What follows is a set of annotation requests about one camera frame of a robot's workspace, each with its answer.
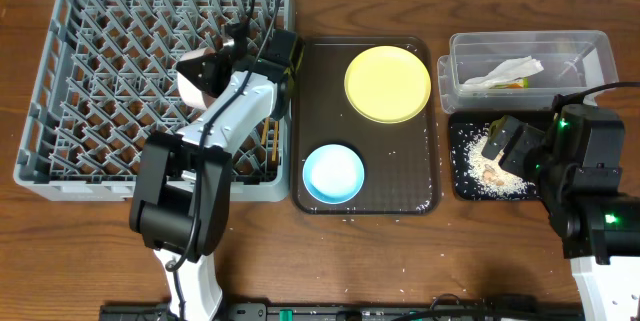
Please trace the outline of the white bowl with residue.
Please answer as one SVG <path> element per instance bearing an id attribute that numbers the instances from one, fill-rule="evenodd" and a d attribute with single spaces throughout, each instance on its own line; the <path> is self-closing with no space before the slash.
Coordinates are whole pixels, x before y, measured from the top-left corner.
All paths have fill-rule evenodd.
<path id="1" fill-rule="evenodd" d="M 213 48 L 185 53 L 176 64 L 177 84 L 183 102 L 206 110 L 218 97 L 220 67 Z"/>

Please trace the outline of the green snack wrapper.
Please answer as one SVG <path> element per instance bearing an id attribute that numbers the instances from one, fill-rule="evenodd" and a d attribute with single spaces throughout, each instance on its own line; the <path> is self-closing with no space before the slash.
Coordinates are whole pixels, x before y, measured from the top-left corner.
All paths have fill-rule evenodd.
<path id="1" fill-rule="evenodd" d="M 494 86 L 494 89 L 527 89 L 529 81 L 526 77 L 509 81 L 508 83 Z"/>

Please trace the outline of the wooden chopstick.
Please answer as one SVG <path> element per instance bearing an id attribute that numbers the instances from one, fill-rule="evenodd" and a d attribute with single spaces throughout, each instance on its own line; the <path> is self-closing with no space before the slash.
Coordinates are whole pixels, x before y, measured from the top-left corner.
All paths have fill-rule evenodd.
<path id="1" fill-rule="evenodd" d="M 278 163 L 278 142 L 279 142 L 279 121 L 275 121 L 273 128 L 273 142 L 271 147 L 271 164 L 277 167 Z"/>
<path id="2" fill-rule="evenodd" d="M 266 146 L 269 133 L 270 117 L 266 117 L 263 121 L 263 129 L 261 133 L 261 145 Z"/>

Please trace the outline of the white napkin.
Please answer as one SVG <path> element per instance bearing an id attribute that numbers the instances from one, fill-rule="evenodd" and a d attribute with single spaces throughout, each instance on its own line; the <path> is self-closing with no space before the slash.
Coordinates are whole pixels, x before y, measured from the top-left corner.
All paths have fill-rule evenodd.
<path id="1" fill-rule="evenodd" d="M 483 91 L 494 89 L 494 86 L 508 83 L 509 81 L 541 73 L 544 70 L 542 63 L 527 56 L 518 59 L 509 59 L 500 63 L 486 76 L 474 77 L 465 81 L 461 89 L 465 91 Z"/>

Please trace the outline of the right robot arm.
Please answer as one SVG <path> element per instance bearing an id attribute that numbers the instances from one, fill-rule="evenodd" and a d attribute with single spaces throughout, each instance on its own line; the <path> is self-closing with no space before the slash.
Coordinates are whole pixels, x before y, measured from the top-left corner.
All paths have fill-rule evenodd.
<path id="1" fill-rule="evenodd" d="M 639 200 L 620 192 L 623 121 L 568 104 L 542 131 L 510 115 L 494 121 L 482 154 L 534 184 L 588 320 L 639 317 Z"/>

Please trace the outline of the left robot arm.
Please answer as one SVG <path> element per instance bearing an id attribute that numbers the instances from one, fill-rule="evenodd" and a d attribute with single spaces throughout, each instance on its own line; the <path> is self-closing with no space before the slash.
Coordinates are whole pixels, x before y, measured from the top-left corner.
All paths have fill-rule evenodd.
<path id="1" fill-rule="evenodd" d="M 179 58 L 180 97 L 202 113 L 174 134 L 152 133 L 141 153 L 129 226 L 165 269 L 168 320 L 217 316 L 214 251 L 229 218 L 233 157 L 259 122 L 288 112 L 304 52 L 302 39 L 283 29 L 257 55 L 244 47 L 235 39 Z"/>

